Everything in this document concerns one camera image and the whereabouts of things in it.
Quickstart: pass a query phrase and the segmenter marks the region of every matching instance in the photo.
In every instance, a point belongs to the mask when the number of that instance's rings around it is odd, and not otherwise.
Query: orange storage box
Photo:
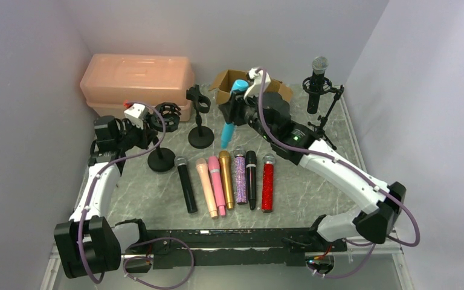
[[[181,108],[181,121],[188,121],[192,102],[185,92],[194,84],[187,57],[95,54],[80,86],[86,103],[100,116],[124,118],[125,101],[152,106],[172,102]]]

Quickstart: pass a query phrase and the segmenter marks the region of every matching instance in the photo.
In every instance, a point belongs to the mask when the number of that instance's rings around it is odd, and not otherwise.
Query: black microphone
[[[246,196],[250,203],[250,210],[255,210],[257,199],[257,157],[254,151],[246,153]]]
[[[309,102],[307,113],[316,114],[319,106],[319,99],[324,87],[324,71],[328,67],[328,60],[324,56],[319,56],[312,62],[312,77],[309,82]]]
[[[191,179],[189,178],[189,172],[187,171],[187,159],[183,156],[177,156],[175,158],[175,166],[179,172],[182,185],[182,193],[184,194],[185,207],[187,213],[196,213],[195,195],[193,194],[193,188],[191,187]]]

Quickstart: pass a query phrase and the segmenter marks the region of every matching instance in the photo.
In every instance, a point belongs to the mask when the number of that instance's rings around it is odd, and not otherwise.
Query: red glitter microphone
[[[262,177],[262,212],[270,213],[273,211],[273,175],[275,156],[266,154],[262,158],[264,162],[264,174]]]

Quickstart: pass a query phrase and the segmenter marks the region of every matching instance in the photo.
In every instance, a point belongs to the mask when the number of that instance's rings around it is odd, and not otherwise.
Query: white wall
[[[0,289],[38,289],[93,138],[90,53],[55,0],[0,0]]]
[[[346,88],[368,169],[407,186],[416,289],[464,289],[464,1],[390,1]]]
[[[299,83],[314,57],[344,83],[388,0],[64,0],[92,53],[188,56],[197,82],[267,65]]]

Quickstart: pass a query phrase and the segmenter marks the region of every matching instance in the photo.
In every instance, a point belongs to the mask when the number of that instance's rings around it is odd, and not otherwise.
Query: gray marble tabletop
[[[300,85],[290,87],[294,91],[290,102],[293,120],[303,124],[309,120],[315,123],[317,115],[306,113],[308,95]],[[351,199],[324,178],[277,157],[274,210],[272,213],[263,213],[260,210],[263,173],[260,160],[265,154],[272,153],[272,150],[261,136],[244,125],[236,128],[227,150],[232,151],[241,145],[246,150],[254,150],[257,153],[260,161],[257,167],[257,210],[252,211],[248,205],[236,204],[234,210],[227,210],[226,217],[211,219],[195,169],[195,161],[198,158],[207,159],[221,151],[220,137],[224,121],[214,102],[215,92],[209,91],[208,88],[208,85],[202,85],[201,91],[211,98],[212,106],[210,112],[202,115],[202,118],[203,124],[214,131],[214,143],[206,149],[195,149],[189,145],[187,134],[196,126],[193,114],[192,119],[187,123],[181,123],[176,132],[168,133],[161,145],[173,150],[175,155],[188,158],[198,212],[187,213],[177,169],[162,174],[155,173],[148,168],[147,155],[144,155],[126,162],[109,206],[108,221],[111,225],[125,219],[141,218],[147,229],[153,230],[309,227],[321,214],[343,213],[354,207]],[[324,115],[331,102],[332,94],[322,96],[319,113]],[[358,166],[358,157],[341,103],[337,103],[332,111],[326,132],[337,146],[337,152]],[[139,151],[132,149],[127,154]]]

